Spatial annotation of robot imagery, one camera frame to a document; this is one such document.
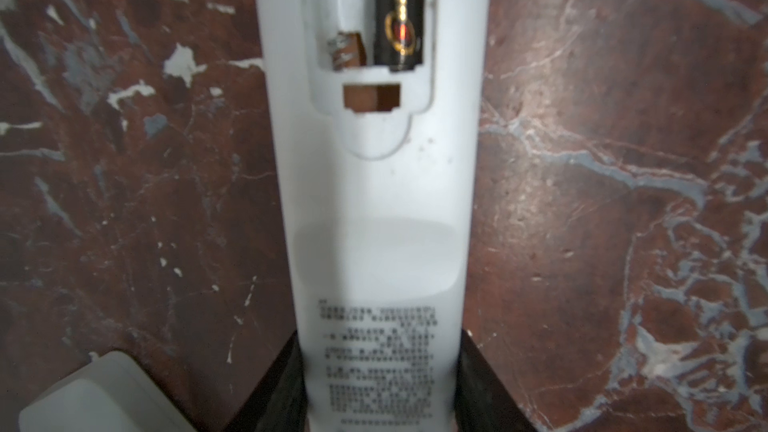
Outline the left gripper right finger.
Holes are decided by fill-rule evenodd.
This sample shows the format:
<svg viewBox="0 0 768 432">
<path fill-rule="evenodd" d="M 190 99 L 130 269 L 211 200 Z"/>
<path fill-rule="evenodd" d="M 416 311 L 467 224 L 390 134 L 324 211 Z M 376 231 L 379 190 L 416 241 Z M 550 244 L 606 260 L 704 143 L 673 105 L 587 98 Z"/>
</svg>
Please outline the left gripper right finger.
<svg viewBox="0 0 768 432">
<path fill-rule="evenodd" d="M 536 432 L 469 333 L 461 333 L 454 412 L 463 432 Z"/>
</svg>

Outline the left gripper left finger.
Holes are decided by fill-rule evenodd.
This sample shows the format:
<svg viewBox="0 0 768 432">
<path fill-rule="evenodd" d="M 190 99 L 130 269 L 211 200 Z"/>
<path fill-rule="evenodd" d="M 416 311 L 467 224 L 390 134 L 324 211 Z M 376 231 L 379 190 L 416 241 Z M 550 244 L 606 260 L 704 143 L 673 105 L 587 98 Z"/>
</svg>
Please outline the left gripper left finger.
<svg viewBox="0 0 768 432">
<path fill-rule="evenodd" d="M 255 389 L 225 426 L 226 432 L 306 430 L 306 388 L 298 333 L 294 332 Z"/>
</svg>

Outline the short white remote control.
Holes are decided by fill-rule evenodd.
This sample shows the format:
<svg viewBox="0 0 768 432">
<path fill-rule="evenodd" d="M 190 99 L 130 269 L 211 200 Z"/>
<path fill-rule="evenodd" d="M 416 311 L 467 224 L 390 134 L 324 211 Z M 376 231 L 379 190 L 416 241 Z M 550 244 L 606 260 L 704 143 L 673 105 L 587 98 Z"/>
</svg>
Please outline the short white remote control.
<svg viewBox="0 0 768 432">
<path fill-rule="evenodd" d="M 129 355 L 112 351 L 56 382 L 19 414 L 21 431 L 192 431 Z"/>
</svg>

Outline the long white remote control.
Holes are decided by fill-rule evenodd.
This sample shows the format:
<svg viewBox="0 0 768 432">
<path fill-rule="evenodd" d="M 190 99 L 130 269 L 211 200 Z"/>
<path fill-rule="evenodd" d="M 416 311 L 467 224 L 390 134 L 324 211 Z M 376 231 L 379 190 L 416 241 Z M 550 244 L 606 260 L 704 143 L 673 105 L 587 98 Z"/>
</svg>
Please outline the long white remote control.
<svg viewBox="0 0 768 432">
<path fill-rule="evenodd" d="M 449 431 L 490 0 L 425 0 L 374 63 L 375 0 L 256 0 L 313 431 Z"/>
</svg>

